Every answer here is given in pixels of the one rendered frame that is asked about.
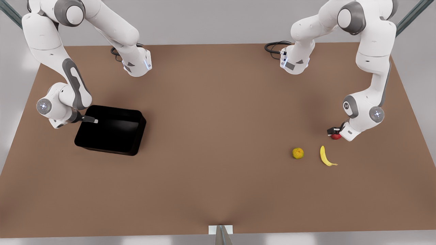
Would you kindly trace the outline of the black storage box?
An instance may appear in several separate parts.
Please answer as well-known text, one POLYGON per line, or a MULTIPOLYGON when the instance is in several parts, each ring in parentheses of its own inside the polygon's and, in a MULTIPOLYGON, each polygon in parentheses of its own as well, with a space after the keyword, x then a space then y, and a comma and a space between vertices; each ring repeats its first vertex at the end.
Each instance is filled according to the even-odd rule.
POLYGON ((146 127, 139 110, 92 105, 85 115, 98 122, 81 123, 74 140, 76 146, 128 156, 137 154, 146 127))

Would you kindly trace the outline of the yellow banana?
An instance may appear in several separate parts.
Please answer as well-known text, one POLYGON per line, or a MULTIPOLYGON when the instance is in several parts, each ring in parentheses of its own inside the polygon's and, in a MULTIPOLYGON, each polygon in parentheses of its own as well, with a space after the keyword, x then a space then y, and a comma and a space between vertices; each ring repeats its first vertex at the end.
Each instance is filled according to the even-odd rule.
POLYGON ((325 153, 325 147, 321 146, 320 148, 320 157, 321 157, 321 161, 327 165, 327 166, 337 166, 336 163, 332 163, 327 159, 326 153, 325 153))

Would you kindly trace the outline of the silver frame post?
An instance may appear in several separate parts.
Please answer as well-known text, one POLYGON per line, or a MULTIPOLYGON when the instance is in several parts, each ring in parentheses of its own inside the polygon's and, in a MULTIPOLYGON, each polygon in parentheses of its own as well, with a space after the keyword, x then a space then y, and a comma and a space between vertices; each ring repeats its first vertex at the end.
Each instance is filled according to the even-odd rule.
POLYGON ((419 2, 396 25, 396 38, 402 33, 434 0, 419 0, 419 2))
POLYGON ((6 0, 0 0, 0 10, 19 26, 20 29, 23 29, 22 16, 6 0))
POLYGON ((229 234, 233 234, 233 225, 209 225, 208 234, 215 235, 215 245, 233 245, 229 234))

